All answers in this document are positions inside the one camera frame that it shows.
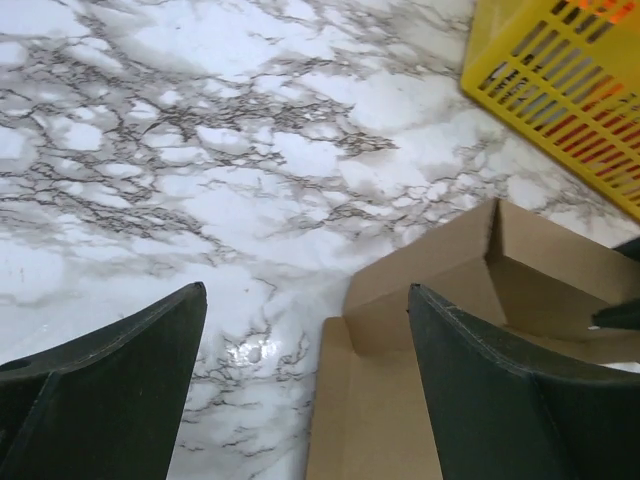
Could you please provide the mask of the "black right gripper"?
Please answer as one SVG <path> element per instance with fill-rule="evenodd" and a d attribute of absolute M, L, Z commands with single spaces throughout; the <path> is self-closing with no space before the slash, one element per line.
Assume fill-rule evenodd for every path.
<path fill-rule="evenodd" d="M 634 261 L 640 261 L 640 239 L 624 242 L 613 250 Z M 592 316 L 592 324 L 599 328 L 639 331 L 640 299 L 600 310 Z"/>

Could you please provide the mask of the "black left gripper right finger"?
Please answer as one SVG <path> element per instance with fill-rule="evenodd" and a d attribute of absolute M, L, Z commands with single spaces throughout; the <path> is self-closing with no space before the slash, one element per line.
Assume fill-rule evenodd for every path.
<path fill-rule="evenodd" d="M 535 345 L 420 284 L 408 316 L 443 478 L 638 478 L 638 375 Z"/>

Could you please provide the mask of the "brown cardboard box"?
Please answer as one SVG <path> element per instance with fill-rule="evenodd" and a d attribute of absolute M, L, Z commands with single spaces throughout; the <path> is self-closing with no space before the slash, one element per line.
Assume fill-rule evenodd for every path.
<path fill-rule="evenodd" d="M 635 479 L 639 243 L 493 199 L 357 272 L 310 479 Z"/>

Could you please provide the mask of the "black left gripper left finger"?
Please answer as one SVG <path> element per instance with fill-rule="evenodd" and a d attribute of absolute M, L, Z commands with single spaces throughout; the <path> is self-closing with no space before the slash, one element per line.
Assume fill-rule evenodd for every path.
<path fill-rule="evenodd" d="M 207 311 L 203 283 L 1 367 L 4 479 L 164 479 Z"/>

